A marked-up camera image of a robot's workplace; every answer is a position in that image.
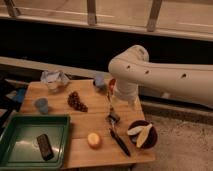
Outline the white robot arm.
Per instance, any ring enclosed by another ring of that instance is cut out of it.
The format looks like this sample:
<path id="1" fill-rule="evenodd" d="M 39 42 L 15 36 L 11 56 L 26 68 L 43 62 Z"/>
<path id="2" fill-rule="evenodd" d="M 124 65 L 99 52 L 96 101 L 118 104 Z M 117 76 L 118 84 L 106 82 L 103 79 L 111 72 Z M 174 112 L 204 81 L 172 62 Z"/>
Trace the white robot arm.
<path id="1" fill-rule="evenodd" d="M 213 65 L 151 63 L 147 50 L 134 45 L 114 57 L 108 70 L 122 100 L 134 101 L 142 85 L 213 108 Z"/>

